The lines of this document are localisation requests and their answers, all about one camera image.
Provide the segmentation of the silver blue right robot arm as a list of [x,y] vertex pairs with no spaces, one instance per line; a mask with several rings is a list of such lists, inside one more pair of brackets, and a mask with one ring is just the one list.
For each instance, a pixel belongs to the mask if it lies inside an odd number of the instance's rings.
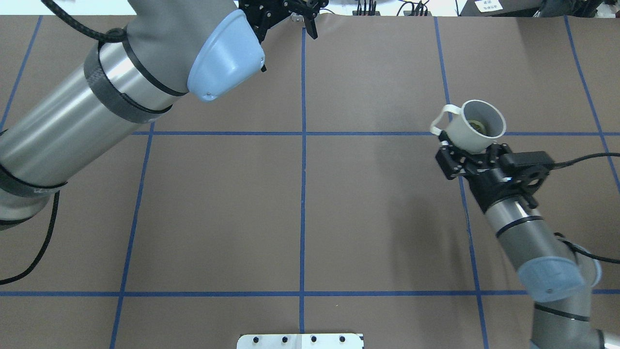
[[546,152],[513,152],[484,137],[470,150],[432,127],[440,141],[435,159],[449,180],[464,177],[521,284],[534,301],[532,349],[617,349],[619,336],[592,327],[592,289],[600,263],[618,259],[592,254],[554,232],[538,210],[534,193],[553,170],[609,152],[556,162]]

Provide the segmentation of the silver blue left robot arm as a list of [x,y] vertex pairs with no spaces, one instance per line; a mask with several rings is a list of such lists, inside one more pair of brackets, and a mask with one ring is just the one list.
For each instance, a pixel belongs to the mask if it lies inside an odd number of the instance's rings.
[[265,71],[266,32],[293,14],[317,38],[327,0],[131,0],[125,27],[100,32],[53,0],[44,5],[96,41],[76,69],[24,119],[1,133],[1,229],[33,218],[53,199],[33,262],[2,285],[22,280],[42,260],[55,228],[60,190],[118,142],[192,93],[211,102]]

